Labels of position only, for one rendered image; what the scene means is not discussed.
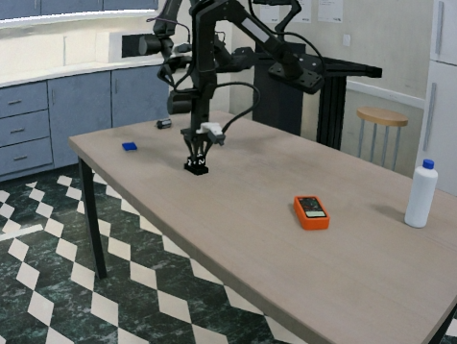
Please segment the white plastic bottle with blue cap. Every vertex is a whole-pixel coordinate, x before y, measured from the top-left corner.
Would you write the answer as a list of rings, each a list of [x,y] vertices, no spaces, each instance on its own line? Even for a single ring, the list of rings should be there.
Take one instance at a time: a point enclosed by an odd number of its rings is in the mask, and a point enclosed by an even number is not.
[[[425,226],[430,210],[438,173],[433,169],[433,160],[423,160],[422,166],[415,170],[404,221],[414,228]]]

